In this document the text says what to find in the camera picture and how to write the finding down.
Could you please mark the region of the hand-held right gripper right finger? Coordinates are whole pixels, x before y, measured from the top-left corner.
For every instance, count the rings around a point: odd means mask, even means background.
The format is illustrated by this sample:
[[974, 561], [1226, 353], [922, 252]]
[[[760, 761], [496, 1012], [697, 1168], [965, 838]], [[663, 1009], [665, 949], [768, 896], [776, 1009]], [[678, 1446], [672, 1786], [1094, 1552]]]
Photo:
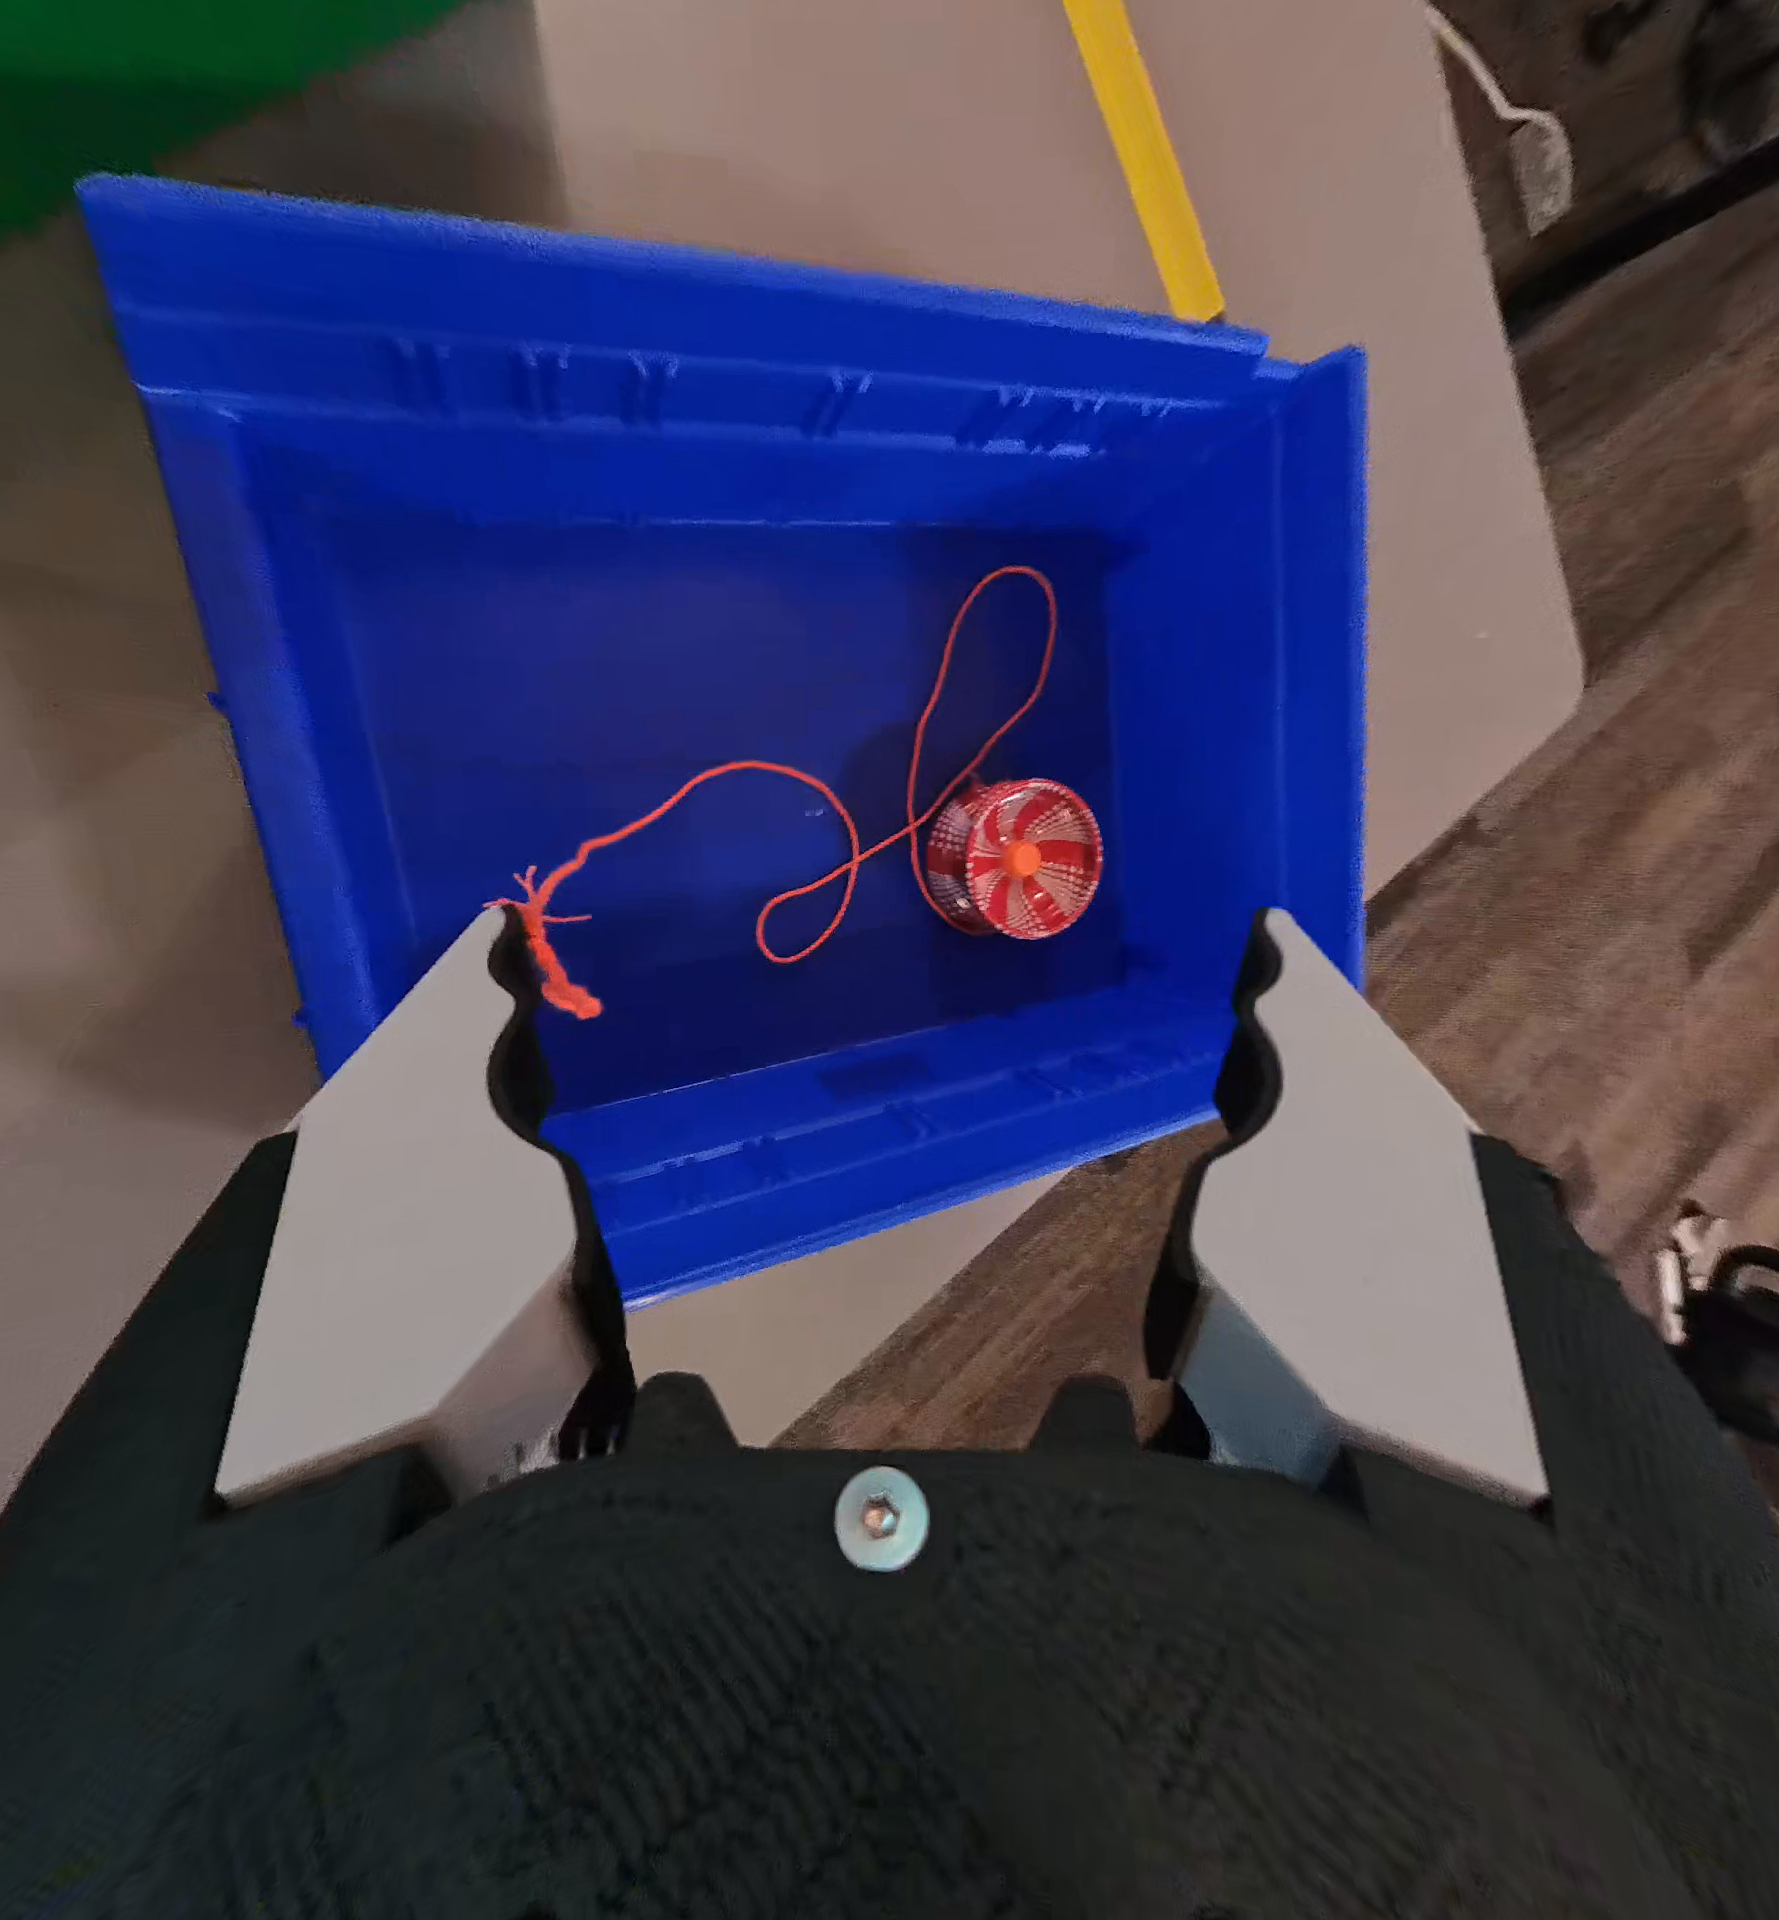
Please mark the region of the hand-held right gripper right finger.
[[1285, 909], [1258, 915], [1155, 1285], [1155, 1378], [1202, 1456], [1298, 1486], [1343, 1450], [1547, 1496], [1476, 1126]]

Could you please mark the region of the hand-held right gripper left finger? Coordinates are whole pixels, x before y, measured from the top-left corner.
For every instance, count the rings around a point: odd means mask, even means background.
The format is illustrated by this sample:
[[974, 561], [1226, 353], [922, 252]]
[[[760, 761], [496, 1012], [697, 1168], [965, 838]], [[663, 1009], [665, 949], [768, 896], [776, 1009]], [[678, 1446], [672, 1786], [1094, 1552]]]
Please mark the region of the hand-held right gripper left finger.
[[455, 1496], [617, 1446], [623, 1311], [551, 1103], [514, 909], [481, 909], [292, 1117], [215, 1470], [258, 1499], [416, 1446]]

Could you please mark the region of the red white yo-yo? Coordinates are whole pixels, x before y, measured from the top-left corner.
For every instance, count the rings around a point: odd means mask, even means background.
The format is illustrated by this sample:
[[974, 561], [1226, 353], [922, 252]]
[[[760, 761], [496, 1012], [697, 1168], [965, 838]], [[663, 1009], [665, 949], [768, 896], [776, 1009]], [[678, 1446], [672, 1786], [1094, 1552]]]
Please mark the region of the red white yo-yo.
[[1024, 944], [1069, 933], [1100, 888], [1100, 828], [1056, 780], [962, 780], [919, 830], [918, 876], [955, 933]]

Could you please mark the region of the blue plastic bin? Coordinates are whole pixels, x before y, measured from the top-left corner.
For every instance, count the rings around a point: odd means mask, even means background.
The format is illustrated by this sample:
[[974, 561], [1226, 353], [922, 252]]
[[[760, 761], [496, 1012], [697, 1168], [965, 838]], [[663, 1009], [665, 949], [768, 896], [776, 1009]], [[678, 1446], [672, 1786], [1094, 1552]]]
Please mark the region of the blue plastic bin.
[[551, 912], [545, 1134], [628, 1304], [1209, 1117], [1249, 928], [1357, 986], [1365, 362], [1232, 326], [611, 236], [79, 183], [314, 1057], [338, 1072], [511, 876], [715, 764], [902, 825], [984, 779], [1100, 828], [1041, 944], [945, 927], [736, 771]]

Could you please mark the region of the green plastic bin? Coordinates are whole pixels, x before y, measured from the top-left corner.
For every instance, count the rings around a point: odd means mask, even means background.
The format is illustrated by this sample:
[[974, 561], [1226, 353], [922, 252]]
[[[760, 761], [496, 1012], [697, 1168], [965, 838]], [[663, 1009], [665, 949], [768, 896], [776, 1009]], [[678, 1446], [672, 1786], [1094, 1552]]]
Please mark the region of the green plastic bin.
[[98, 171], [154, 171], [459, 2], [0, 2], [0, 243]]

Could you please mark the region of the white desk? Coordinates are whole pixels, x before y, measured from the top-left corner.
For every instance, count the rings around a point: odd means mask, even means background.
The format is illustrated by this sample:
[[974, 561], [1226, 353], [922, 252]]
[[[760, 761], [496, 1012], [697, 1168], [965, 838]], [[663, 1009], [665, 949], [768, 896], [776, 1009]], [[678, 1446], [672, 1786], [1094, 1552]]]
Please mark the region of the white desk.
[[[1369, 370], [1366, 881], [1579, 699], [1421, 2], [1130, 2], [1233, 320]], [[1056, 2], [469, 2], [172, 174], [1159, 305]], [[148, 431], [70, 217], [0, 248], [0, 1508], [314, 1085]]]

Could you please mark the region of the black chair caster base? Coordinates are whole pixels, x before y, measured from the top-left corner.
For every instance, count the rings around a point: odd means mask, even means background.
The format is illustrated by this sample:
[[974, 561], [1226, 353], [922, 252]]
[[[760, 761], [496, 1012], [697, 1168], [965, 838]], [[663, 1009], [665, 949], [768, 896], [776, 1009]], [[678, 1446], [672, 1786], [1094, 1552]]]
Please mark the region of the black chair caster base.
[[1708, 1412], [1779, 1456], [1779, 1249], [1682, 1202], [1652, 1274], [1662, 1344]]

